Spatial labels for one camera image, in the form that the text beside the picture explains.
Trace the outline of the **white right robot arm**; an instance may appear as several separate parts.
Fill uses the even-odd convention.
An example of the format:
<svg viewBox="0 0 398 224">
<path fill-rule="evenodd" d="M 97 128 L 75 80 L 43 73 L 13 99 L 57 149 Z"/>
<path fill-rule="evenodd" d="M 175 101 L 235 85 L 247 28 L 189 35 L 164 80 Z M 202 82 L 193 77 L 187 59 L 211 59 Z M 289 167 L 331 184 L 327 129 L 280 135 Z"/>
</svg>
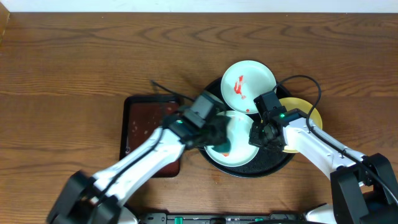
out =
<svg viewBox="0 0 398 224">
<path fill-rule="evenodd" d="M 333 203 L 308 211 L 305 223 L 397 223 L 397 179 L 385 156 L 350 149 L 298 109 L 264 116 L 265 123 L 252 124 L 251 145 L 292 147 L 330 180 Z"/>
</svg>

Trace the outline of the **mint plate with red streak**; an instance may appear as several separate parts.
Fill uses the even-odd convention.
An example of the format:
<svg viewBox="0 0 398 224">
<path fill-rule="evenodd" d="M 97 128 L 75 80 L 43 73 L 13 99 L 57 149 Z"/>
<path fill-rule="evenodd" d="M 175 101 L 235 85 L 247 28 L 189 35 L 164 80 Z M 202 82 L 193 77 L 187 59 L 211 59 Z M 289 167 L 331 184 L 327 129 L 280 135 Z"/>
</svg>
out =
<svg viewBox="0 0 398 224">
<path fill-rule="evenodd" d="M 221 95 L 231 109 L 255 114 L 258 110 L 254 99 L 275 86 L 274 74 L 268 67 L 257 61 L 243 60 L 225 71 L 221 79 Z"/>
</svg>

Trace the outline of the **green sponge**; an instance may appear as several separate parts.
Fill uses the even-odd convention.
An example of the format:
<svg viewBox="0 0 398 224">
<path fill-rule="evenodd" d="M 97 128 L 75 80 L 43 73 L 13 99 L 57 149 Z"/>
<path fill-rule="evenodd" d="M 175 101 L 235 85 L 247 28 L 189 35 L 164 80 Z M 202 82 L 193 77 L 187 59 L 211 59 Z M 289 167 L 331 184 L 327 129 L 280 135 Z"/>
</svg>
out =
<svg viewBox="0 0 398 224">
<path fill-rule="evenodd" d="M 231 150 L 231 142 L 227 139 L 226 142 L 222 144 L 212 146 L 212 150 L 220 154 L 229 154 Z"/>
</svg>

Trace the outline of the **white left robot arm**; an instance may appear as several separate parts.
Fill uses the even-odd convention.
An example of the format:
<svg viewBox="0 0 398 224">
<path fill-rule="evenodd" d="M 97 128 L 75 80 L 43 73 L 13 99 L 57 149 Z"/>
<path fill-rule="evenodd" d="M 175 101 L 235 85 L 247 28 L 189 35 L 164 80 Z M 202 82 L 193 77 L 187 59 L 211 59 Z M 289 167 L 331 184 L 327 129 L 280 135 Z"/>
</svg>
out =
<svg viewBox="0 0 398 224">
<path fill-rule="evenodd" d="M 125 208 L 132 194 L 186 149 L 226 142 L 225 112 L 201 117 L 190 109 L 170 114 L 137 149 L 113 166 L 88 177 L 74 173 L 47 215 L 47 223 L 137 223 Z"/>
</svg>

